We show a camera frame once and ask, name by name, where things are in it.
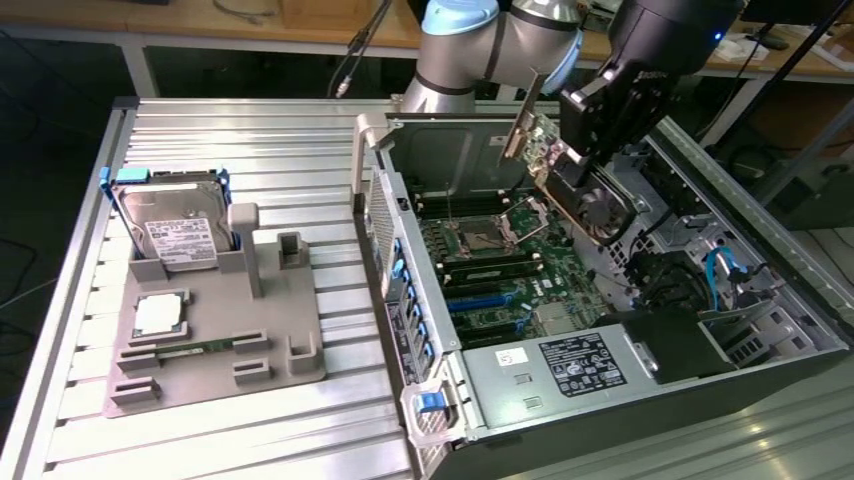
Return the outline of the black RAM stick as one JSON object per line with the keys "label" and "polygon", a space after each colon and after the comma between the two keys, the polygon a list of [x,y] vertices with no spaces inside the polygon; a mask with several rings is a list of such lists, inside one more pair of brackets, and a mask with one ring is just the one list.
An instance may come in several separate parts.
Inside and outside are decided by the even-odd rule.
{"label": "black RAM stick", "polygon": [[499,282],[517,278],[530,278],[541,274],[542,269],[534,267],[485,267],[459,269],[442,275],[442,285],[446,287]]}

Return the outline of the grey plastic parts rack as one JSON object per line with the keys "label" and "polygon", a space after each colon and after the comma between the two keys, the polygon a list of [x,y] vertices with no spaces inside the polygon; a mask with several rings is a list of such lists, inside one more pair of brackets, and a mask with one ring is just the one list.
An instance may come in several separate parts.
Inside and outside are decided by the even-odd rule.
{"label": "grey plastic parts rack", "polygon": [[[128,264],[102,414],[152,412],[322,380],[324,366],[319,305],[308,244],[299,233],[255,244],[255,204],[228,208],[240,246],[218,255],[212,269],[170,273],[158,260]],[[171,332],[134,330],[139,301],[152,295],[183,299]],[[159,358],[156,348],[231,339],[234,348]]]}

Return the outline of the black monitor stand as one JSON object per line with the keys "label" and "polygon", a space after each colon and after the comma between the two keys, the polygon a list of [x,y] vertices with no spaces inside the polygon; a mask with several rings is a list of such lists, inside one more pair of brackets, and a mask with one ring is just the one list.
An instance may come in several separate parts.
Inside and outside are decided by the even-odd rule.
{"label": "black monitor stand", "polygon": [[798,22],[799,0],[746,0],[741,20],[761,24],[747,38],[770,50],[782,51],[789,48],[789,43],[771,30],[777,25]]}

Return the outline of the black plastic shroud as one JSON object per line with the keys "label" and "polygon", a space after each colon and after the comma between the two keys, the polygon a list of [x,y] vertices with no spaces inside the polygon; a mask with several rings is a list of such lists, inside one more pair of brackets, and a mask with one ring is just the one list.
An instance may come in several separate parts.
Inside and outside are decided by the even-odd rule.
{"label": "black plastic shroud", "polygon": [[653,377],[659,384],[737,370],[701,326],[697,312],[679,308],[633,310],[606,314],[593,323],[594,327],[610,325],[621,325],[631,343],[639,343],[651,354],[657,365]]}

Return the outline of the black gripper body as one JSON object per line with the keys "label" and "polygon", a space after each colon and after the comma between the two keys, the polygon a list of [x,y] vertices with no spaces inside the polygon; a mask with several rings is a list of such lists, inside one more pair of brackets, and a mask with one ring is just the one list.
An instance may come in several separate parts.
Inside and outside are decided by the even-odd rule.
{"label": "black gripper body", "polygon": [[606,78],[667,78],[699,71],[743,5],[743,0],[622,0],[607,32]]}

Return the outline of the black slanted pole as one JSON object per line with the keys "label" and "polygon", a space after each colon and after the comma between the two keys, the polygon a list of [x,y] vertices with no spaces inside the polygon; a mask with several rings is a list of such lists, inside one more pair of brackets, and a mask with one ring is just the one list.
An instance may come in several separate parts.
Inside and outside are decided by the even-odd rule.
{"label": "black slanted pole", "polygon": [[821,60],[821,67],[809,64],[807,68],[799,68],[798,65],[803,59],[810,60],[814,54],[810,53],[811,47],[817,44],[822,35],[834,23],[839,15],[839,10],[846,8],[847,0],[778,0],[778,19],[783,24],[797,26],[811,26],[813,30],[801,41],[797,49],[791,53],[786,62],[777,70],[771,83],[783,80],[805,81],[813,83],[831,83],[833,76],[829,74],[831,66],[826,61]]}

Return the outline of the metal socket cover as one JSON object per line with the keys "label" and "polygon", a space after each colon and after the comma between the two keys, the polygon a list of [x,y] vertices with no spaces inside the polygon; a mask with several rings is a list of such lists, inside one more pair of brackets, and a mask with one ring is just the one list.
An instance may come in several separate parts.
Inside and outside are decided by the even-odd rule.
{"label": "metal socket cover", "polygon": [[498,216],[497,222],[505,240],[518,245],[550,226],[550,212],[542,201],[529,195]]}

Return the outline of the hard disk with blue carrier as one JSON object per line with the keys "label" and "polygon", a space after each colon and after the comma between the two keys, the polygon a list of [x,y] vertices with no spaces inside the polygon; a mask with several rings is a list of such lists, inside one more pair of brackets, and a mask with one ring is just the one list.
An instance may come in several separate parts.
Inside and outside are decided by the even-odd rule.
{"label": "hard disk with blue carrier", "polygon": [[128,231],[136,260],[158,260],[170,273],[212,269],[235,249],[227,225],[230,174],[223,168],[154,171],[104,167],[99,187]]}

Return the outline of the metal disk bay cage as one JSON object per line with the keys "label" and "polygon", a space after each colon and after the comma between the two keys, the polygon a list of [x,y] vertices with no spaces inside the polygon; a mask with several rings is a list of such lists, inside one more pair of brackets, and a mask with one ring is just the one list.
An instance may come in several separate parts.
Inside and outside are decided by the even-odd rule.
{"label": "metal disk bay cage", "polygon": [[622,188],[626,198],[635,210],[635,218],[621,239],[623,250],[633,254],[642,249],[643,242],[638,235],[655,222],[670,217],[669,204],[647,178],[650,168],[661,163],[661,157],[650,150],[639,153],[617,154],[606,166],[611,180]]}

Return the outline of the silver chipset heatsink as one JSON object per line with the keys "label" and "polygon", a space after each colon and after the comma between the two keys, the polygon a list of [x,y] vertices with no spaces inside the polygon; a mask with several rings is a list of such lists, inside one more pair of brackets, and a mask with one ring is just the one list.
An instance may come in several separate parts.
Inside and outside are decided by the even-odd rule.
{"label": "silver chipset heatsink", "polygon": [[563,302],[539,305],[534,310],[537,322],[546,336],[559,335],[581,329],[578,318]]}

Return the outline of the black expansion slot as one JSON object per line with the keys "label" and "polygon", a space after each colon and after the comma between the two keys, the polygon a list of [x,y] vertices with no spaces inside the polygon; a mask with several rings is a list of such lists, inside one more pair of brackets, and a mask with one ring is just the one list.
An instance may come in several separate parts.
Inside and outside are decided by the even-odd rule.
{"label": "black expansion slot", "polygon": [[509,322],[460,329],[458,337],[463,348],[474,349],[514,342],[521,338],[521,333],[517,323]]}

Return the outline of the white and black small part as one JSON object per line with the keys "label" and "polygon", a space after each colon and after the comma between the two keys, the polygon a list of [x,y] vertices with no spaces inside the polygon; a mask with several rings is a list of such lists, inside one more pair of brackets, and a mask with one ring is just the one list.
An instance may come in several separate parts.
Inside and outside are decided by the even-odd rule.
{"label": "white and black small part", "polygon": [[735,40],[723,39],[715,48],[714,54],[726,62],[763,61],[767,57],[767,49],[754,40],[746,37]]}

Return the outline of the green RAM stick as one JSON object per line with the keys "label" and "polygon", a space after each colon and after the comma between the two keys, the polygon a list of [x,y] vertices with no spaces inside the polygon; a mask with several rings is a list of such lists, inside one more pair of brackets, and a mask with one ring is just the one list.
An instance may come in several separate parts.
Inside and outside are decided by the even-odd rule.
{"label": "green RAM stick", "polygon": [[159,358],[174,358],[207,353],[219,353],[234,348],[231,339],[216,339],[182,345],[170,345],[156,348]]}

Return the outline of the graphics card with black fan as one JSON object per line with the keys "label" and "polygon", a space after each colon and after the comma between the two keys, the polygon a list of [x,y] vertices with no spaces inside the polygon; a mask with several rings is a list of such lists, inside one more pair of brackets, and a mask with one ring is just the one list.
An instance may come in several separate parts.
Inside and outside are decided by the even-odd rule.
{"label": "graphics card with black fan", "polygon": [[[621,239],[635,210],[622,188],[605,174],[605,165],[597,165],[579,187],[567,184],[561,175],[569,164],[567,144],[561,138],[561,112],[553,120],[535,111],[537,97],[546,86],[547,74],[531,68],[533,81],[509,132],[499,162],[521,162],[559,213],[574,223],[599,246]],[[609,92],[623,95],[639,79],[613,81]]]}

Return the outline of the silver CPU chip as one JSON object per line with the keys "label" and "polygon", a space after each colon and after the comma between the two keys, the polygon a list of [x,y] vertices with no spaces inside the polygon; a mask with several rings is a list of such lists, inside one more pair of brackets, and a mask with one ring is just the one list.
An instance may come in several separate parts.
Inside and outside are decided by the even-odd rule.
{"label": "silver CPU chip", "polygon": [[139,335],[171,332],[180,323],[183,299],[176,294],[152,295],[138,303],[134,330]]}

